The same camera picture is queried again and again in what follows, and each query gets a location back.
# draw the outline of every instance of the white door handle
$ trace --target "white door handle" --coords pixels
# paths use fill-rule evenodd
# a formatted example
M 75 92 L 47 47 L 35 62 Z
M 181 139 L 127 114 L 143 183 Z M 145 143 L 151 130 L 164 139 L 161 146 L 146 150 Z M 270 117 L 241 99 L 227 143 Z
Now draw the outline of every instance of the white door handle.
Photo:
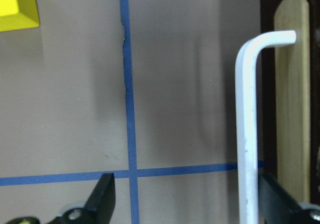
M 294 30 L 263 33 L 247 41 L 235 62 L 236 138 L 240 224 L 258 224 L 256 65 L 264 48 L 296 42 Z

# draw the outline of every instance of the yellow cube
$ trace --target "yellow cube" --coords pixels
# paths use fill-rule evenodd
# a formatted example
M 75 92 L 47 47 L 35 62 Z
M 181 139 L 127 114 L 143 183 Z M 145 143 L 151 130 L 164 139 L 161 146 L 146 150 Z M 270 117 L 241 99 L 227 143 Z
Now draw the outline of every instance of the yellow cube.
M 0 32 L 38 26 L 36 0 L 0 0 Z

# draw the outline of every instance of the horizontal blue tape strip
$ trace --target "horizontal blue tape strip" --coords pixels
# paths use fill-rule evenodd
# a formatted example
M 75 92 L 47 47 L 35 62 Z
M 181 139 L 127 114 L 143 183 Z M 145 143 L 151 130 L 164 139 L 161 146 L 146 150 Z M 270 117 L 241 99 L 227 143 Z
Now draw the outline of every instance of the horizontal blue tape strip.
M 264 167 L 264 161 L 258 162 L 258 167 Z M 183 174 L 200 174 L 200 173 L 214 173 L 237 170 L 237 163 L 223 163 L 211 165 L 195 165 L 195 166 L 181 166 L 181 167 L 166 167 L 166 168 L 150 168 L 138 169 L 138 177 L 158 177 L 170 175 Z M 65 183 L 78 181 L 98 180 L 103 173 L 114 173 L 115 178 L 128 178 L 128 170 L 111 170 L 111 171 L 96 171 L 83 173 L 68 173 L 68 174 L 53 174 L 53 175 L 33 175 L 33 176 L 16 176 L 16 177 L 2 177 L 0 178 L 0 186 L 14 186 L 14 185 L 30 185 L 30 184 L 44 184 L 44 183 Z
M 16 177 L 0 178 L 0 186 L 91 181 L 91 180 L 98 180 L 101 177 L 101 175 L 104 173 L 114 173 L 115 178 L 129 177 L 128 170 L 96 171 L 96 172 L 83 172 L 83 173 L 53 174 L 53 175 L 16 176 Z

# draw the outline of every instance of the white handle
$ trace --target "white handle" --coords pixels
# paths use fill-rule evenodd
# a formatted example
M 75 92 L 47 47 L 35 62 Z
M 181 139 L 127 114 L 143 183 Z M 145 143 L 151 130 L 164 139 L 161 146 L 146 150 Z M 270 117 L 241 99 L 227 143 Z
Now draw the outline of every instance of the white handle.
M 236 138 L 240 224 L 258 224 L 256 65 L 260 51 L 296 42 L 294 30 L 267 32 L 247 41 L 235 62 Z

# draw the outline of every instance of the wooden board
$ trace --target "wooden board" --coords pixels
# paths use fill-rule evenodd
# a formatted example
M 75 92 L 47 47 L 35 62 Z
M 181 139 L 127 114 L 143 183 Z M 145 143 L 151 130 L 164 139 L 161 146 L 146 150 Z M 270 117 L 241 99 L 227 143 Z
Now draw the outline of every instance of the wooden board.
M 295 30 L 296 44 L 275 49 L 277 177 L 298 202 L 310 201 L 310 22 L 307 0 L 283 0 L 275 30 Z

